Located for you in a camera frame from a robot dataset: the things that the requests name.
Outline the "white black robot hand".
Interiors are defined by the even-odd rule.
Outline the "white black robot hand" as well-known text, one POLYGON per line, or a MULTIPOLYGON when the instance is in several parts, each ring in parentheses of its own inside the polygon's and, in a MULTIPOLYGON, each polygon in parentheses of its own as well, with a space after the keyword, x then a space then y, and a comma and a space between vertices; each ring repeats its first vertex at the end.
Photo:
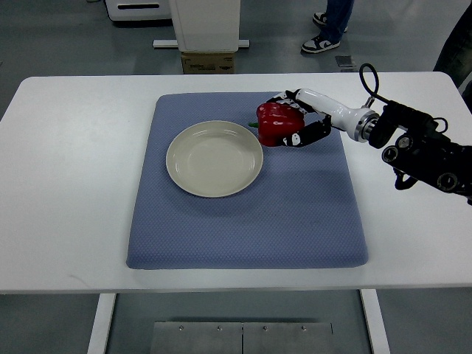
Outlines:
POLYGON ((332 129, 345 132, 356 142, 366 142, 379 119, 368 107, 349 108, 307 88, 281 92, 266 102, 289 105, 304 114, 305 126, 282 140, 281 145, 293 148, 317 142, 329 136, 332 129))

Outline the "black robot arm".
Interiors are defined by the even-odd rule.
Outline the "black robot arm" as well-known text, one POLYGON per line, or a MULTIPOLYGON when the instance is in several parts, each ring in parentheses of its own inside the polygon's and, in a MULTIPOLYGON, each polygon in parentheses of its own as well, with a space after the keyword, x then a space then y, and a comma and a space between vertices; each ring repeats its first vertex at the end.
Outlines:
POLYGON ((441 192, 461 195, 470 204, 471 146, 452 142, 437 130, 440 121, 448 129, 446 119, 379 95, 379 77, 372 64, 362 64, 359 76, 369 93, 367 106, 374 100, 385 103, 382 114, 362 128, 361 137, 383 150, 382 160, 396 175, 395 188, 407 190, 421 181, 441 192))

